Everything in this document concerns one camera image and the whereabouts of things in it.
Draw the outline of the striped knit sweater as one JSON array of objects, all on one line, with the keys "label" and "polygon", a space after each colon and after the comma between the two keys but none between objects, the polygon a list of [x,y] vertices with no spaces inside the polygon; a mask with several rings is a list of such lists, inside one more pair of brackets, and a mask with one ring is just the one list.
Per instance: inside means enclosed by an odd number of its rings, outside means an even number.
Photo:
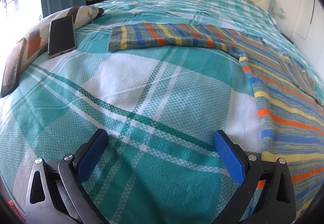
[{"label": "striped knit sweater", "polygon": [[260,37],[214,25],[150,24],[112,29],[108,50],[161,46],[218,49],[236,58],[251,83],[265,160],[284,157],[303,213],[323,184],[323,102],[303,66]]}]

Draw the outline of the teal plaid bedspread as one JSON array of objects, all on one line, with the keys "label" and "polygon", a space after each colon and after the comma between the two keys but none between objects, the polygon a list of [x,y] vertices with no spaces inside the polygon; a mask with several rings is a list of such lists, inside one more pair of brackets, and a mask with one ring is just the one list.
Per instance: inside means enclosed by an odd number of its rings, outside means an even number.
[{"label": "teal plaid bedspread", "polygon": [[21,219],[34,161],[59,160],[98,129],[109,145],[83,186],[111,223],[211,223],[237,189],[213,147],[217,130],[263,159],[256,99],[236,58],[184,46],[110,52],[114,27],[202,24],[260,37],[303,66],[323,102],[322,81],[250,1],[111,0],[98,8],[103,15],[76,30],[75,50],[43,53],[1,99],[1,178]]}]

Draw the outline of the patterned pillow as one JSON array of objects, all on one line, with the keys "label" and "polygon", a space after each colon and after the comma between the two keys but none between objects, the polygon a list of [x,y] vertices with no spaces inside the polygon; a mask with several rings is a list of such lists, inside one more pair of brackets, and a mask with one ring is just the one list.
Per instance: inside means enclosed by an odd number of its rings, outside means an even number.
[{"label": "patterned pillow", "polygon": [[43,18],[24,36],[20,71],[24,71],[37,57],[47,52],[54,58],[76,48],[75,31],[103,15],[96,6],[74,6]]}]

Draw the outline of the black smartphone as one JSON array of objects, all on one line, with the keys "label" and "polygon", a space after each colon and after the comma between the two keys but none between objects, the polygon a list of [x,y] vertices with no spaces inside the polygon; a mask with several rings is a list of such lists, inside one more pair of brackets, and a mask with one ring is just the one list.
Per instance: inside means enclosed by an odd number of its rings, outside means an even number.
[{"label": "black smartphone", "polygon": [[49,59],[76,48],[73,16],[68,15],[50,23],[48,38]]}]

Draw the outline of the window with railing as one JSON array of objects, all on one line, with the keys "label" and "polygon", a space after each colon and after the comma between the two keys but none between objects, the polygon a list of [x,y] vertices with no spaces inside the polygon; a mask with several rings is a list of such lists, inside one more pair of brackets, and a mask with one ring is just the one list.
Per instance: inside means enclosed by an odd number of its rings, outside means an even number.
[{"label": "window with railing", "polygon": [[41,0],[1,0],[1,42],[11,46],[41,18]]}]

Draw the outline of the wall socket with plug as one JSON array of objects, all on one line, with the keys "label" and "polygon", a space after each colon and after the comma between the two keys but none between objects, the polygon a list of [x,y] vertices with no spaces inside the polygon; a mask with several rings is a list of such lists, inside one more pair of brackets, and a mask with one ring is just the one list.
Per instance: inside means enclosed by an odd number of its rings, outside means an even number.
[{"label": "wall socket with plug", "polygon": [[282,20],[284,20],[286,18],[285,10],[282,7],[277,8],[277,7],[273,6],[271,9],[271,12]]}]

